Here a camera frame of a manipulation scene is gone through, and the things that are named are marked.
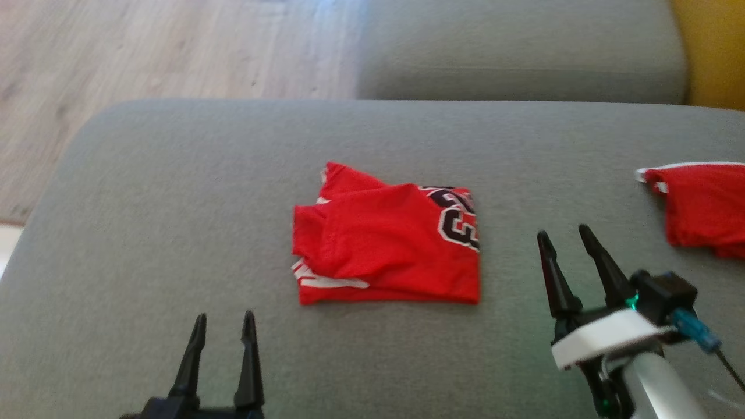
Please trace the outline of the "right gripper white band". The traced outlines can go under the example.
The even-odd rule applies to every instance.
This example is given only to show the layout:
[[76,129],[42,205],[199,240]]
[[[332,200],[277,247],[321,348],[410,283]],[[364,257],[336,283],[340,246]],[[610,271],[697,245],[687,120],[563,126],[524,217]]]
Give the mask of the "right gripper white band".
[[[579,225],[578,230],[598,271],[606,306],[626,308],[556,340],[551,353],[557,368],[580,369],[598,417],[676,417],[676,373],[663,357],[659,341],[670,327],[656,326],[628,308],[636,290],[591,228]],[[537,243],[551,317],[577,315],[582,302],[567,284],[546,231],[537,233]]]

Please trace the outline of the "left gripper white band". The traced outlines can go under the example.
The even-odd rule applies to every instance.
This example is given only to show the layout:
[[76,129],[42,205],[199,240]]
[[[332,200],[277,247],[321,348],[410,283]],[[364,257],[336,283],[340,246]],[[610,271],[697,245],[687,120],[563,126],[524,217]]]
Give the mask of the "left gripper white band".
[[239,385],[234,394],[234,407],[200,408],[197,395],[200,359],[207,340],[207,314],[200,313],[194,322],[186,350],[169,397],[150,398],[142,411],[124,414],[120,418],[264,418],[264,385],[256,334],[256,321],[251,310],[244,315],[240,341],[244,345]]

